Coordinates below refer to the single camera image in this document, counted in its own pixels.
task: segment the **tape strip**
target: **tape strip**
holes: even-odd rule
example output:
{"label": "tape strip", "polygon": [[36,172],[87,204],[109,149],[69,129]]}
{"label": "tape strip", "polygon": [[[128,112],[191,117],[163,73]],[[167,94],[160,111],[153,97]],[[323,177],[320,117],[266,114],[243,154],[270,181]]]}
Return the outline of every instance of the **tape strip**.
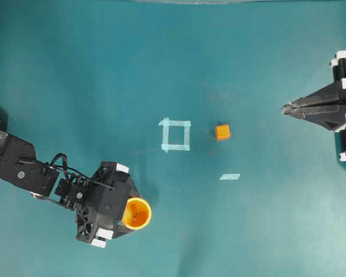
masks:
{"label": "tape strip", "polygon": [[241,174],[223,174],[219,180],[238,180]]}
{"label": "tape strip", "polygon": [[[166,153],[168,153],[169,150],[190,151],[191,121],[169,120],[168,117],[165,117],[159,122],[159,126],[163,126],[163,143],[161,144],[162,150],[166,151]],[[169,144],[170,126],[184,127],[183,144]]]}

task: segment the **cable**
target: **cable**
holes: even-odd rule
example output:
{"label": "cable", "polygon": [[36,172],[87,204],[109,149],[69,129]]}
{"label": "cable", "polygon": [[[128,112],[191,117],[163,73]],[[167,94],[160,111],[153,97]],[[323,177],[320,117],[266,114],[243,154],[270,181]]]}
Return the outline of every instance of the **cable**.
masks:
{"label": "cable", "polygon": [[[53,164],[53,166],[56,167],[58,170],[64,171],[64,169],[62,169],[62,166],[59,166],[59,165],[57,165],[57,164]],[[100,185],[100,186],[104,186],[104,187],[106,187],[106,188],[108,188],[108,189],[111,189],[111,188],[112,188],[112,186],[105,185],[105,184],[103,184],[103,183],[101,183],[101,182],[97,182],[97,181],[95,181],[95,180],[93,180],[93,179],[87,177],[85,174],[79,172],[78,170],[76,170],[76,169],[74,169],[74,168],[72,168],[72,167],[68,167],[68,169],[69,169],[69,170],[72,170],[72,171],[74,171],[74,172],[76,172],[76,173],[78,173],[80,176],[82,176],[82,177],[84,177],[85,179],[87,179],[90,183],[97,184],[97,185]]]}
{"label": "cable", "polygon": [[68,161],[68,158],[65,154],[63,153],[58,153],[55,155],[55,157],[52,159],[51,163],[50,163],[50,166],[53,166],[54,163],[58,160],[62,158],[62,161],[63,161],[63,171],[64,171],[64,176],[66,178],[67,181],[69,181],[69,176],[68,176],[68,171],[67,171],[67,161]]}

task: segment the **orange cube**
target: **orange cube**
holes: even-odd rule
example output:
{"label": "orange cube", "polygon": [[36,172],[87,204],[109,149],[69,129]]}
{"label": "orange cube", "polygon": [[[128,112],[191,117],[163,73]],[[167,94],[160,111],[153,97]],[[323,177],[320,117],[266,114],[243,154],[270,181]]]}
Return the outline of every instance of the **orange cube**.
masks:
{"label": "orange cube", "polygon": [[231,129],[229,124],[217,125],[215,127],[216,140],[228,140],[231,138]]}

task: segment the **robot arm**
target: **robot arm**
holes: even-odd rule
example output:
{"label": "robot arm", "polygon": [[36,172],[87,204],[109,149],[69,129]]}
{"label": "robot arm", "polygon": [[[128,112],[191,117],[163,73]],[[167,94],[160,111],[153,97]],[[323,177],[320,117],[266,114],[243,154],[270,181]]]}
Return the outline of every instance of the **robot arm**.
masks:
{"label": "robot arm", "polygon": [[282,107],[285,115],[316,123],[340,135],[340,161],[346,162],[346,51],[331,60],[334,82]]}
{"label": "robot arm", "polygon": [[[60,171],[56,201],[49,198]],[[118,223],[126,203],[138,197],[138,190],[128,174],[129,169],[116,162],[101,162],[92,177],[68,167],[67,156],[57,154],[51,163],[37,160],[35,148],[18,137],[0,130],[0,178],[27,190],[40,200],[76,210],[76,239],[104,248],[106,240],[133,230]]]}

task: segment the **metal screw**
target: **metal screw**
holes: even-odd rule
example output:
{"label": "metal screw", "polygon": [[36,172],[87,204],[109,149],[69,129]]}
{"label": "metal screw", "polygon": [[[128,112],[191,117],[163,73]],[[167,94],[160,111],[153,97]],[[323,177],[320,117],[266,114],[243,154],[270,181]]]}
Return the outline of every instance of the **metal screw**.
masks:
{"label": "metal screw", "polygon": [[18,173],[18,178],[19,178],[19,179],[23,179],[24,176],[25,176],[24,171],[19,171],[19,173]]}

